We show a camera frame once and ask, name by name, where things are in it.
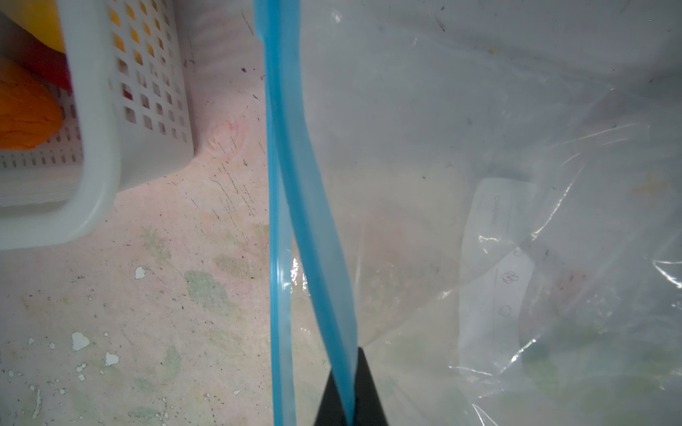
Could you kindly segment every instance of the paint chip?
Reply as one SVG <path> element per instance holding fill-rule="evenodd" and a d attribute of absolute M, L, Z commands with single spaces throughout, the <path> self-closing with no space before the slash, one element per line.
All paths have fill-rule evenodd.
<path fill-rule="evenodd" d="M 88 346 L 90 344 L 90 339 L 85 337 L 83 333 L 80 331 L 77 331 L 71 335 L 71 347 L 75 351 L 79 351 L 83 349 L 85 346 Z"/>
<path fill-rule="evenodd" d="M 106 353 L 106 356 L 104 357 L 104 366 L 105 367 L 110 367 L 111 365 L 118 364 L 119 363 L 119 356 L 115 354 L 110 354 L 109 352 Z"/>
<path fill-rule="evenodd" d="M 35 388 L 37 393 L 35 395 L 35 410 L 33 410 L 32 419 L 35 420 L 40 414 L 40 408 L 42 407 L 42 397 L 40 396 L 40 388 Z"/>

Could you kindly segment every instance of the plastic bag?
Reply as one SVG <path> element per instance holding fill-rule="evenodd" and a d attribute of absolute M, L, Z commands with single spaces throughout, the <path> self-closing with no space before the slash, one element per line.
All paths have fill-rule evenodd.
<path fill-rule="evenodd" d="M 314 152 L 282 157 L 284 186 L 319 169 L 289 185 L 323 184 L 308 201 L 328 201 L 333 220 L 312 236 L 338 235 L 343 255 L 323 263 L 349 277 L 335 283 L 353 303 L 335 303 L 357 318 L 389 422 L 673 423 L 682 371 L 675 111 L 597 82 L 601 58 L 571 74 L 458 43 L 441 34 L 451 28 L 446 6 L 397 3 L 393 14 L 303 2 L 299 21 L 280 3 L 264 6 L 280 36 L 263 37 L 268 102 L 290 146 L 275 142 Z M 419 13 L 409 21 L 405 10 Z M 292 75 L 300 80 L 288 87 L 282 76 Z M 286 197 L 294 222 L 311 214 L 289 188 Z M 311 246 L 294 231 L 296 283 Z M 314 418 L 328 371 L 308 300 L 335 378 L 354 374 L 329 338 L 349 353 L 342 329 L 355 321 L 325 325 L 321 316 L 339 316 L 316 304 L 315 290 L 330 285 L 318 275 L 292 285 L 300 424 Z"/>

